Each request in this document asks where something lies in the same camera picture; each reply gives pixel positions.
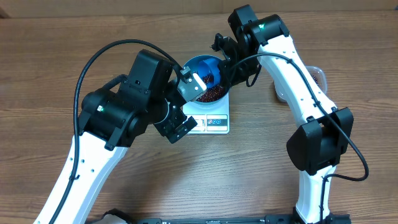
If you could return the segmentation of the blue plastic measuring scoop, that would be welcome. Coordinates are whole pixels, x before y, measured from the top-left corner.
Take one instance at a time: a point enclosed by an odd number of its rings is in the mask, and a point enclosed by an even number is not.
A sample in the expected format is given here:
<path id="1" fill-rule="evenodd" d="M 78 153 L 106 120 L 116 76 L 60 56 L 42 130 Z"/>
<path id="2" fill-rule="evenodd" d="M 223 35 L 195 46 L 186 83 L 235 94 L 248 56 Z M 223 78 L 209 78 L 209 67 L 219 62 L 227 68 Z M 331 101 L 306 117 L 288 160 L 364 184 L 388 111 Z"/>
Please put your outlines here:
<path id="1" fill-rule="evenodd" d="M 213 88 L 220 84 L 221 75 L 218 64 L 219 58 L 208 58 L 198 63 L 197 70 L 200 78 L 205 82 L 207 88 Z"/>

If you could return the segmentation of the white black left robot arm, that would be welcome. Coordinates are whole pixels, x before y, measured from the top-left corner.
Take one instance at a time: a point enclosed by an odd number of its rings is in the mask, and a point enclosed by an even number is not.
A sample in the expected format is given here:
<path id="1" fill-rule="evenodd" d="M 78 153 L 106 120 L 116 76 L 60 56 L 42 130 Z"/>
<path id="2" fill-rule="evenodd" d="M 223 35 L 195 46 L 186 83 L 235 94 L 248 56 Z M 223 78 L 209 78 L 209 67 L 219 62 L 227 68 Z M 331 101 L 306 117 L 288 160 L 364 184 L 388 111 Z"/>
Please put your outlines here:
<path id="1" fill-rule="evenodd" d="M 67 161 L 36 223 L 84 223 L 106 179 L 134 139 L 153 124 L 170 143 L 196 126 L 181 107 L 207 90 L 185 67 L 180 81 L 170 80 L 175 64 L 141 50 L 129 72 L 87 94 Z"/>

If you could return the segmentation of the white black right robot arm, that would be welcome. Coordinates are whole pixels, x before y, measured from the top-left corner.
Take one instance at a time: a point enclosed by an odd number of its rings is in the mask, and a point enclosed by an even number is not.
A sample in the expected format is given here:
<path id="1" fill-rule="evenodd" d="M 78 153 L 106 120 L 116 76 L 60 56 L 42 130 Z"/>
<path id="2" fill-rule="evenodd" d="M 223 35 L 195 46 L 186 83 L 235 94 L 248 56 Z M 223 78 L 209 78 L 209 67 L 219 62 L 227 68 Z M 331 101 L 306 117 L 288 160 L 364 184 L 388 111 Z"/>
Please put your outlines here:
<path id="1" fill-rule="evenodd" d="M 349 215 L 330 212 L 328 198 L 336 167 L 349 145 L 352 112 L 339 109 L 322 92 L 277 14 L 260 19 L 245 5 L 232 12 L 228 24 L 234 39 L 217 34 L 212 46 L 226 58 L 218 65 L 221 86 L 229 89 L 265 69 L 297 125 L 286 148 L 299 171 L 298 200 L 291 215 L 268 215 L 266 222 L 351 223 Z"/>

